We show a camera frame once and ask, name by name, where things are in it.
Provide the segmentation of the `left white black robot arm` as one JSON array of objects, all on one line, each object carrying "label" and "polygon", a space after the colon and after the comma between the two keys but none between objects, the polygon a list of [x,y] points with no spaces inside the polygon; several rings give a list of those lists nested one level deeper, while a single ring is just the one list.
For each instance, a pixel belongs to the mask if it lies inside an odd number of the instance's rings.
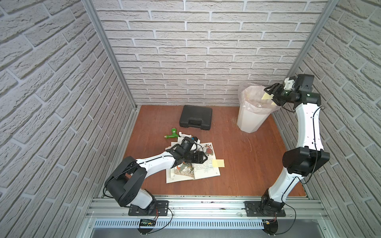
[{"label": "left white black robot arm", "polygon": [[104,188],[121,207],[134,205],[150,209],[154,196],[142,189],[145,179],[157,172],[171,169],[181,163],[203,164],[207,155],[196,137],[185,137],[163,153],[145,159],[127,157],[105,180]]}]

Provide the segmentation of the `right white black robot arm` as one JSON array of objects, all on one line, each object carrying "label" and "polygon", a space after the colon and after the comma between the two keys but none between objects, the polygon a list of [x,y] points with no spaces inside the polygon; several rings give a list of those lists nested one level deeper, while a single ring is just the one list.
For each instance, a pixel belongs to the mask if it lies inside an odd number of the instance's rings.
[{"label": "right white black robot arm", "polygon": [[298,140],[294,149],[284,153],[282,172],[262,196],[260,211],[281,212],[295,185],[305,177],[311,178],[330,159],[320,139],[319,114],[323,105],[320,94],[313,92],[313,81],[313,75],[299,74],[264,89],[276,105],[293,104],[298,120]]}]

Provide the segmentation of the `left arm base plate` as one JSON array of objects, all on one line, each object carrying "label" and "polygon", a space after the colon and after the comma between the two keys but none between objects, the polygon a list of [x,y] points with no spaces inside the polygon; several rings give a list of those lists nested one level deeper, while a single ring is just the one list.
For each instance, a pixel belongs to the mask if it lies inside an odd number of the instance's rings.
[{"label": "left arm base plate", "polygon": [[129,216],[167,216],[169,201],[153,200],[145,209],[136,205],[130,205]]}]

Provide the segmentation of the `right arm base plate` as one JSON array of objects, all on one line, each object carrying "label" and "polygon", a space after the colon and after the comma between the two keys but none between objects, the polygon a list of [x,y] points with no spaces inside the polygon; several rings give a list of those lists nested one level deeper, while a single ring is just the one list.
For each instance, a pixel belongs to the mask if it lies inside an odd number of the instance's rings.
[{"label": "right arm base plate", "polygon": [[286,213],[283,206],[284,203],[279,202],[261,202],[261,201],[245,201],[245,211],[247,217],[285,217]]}]

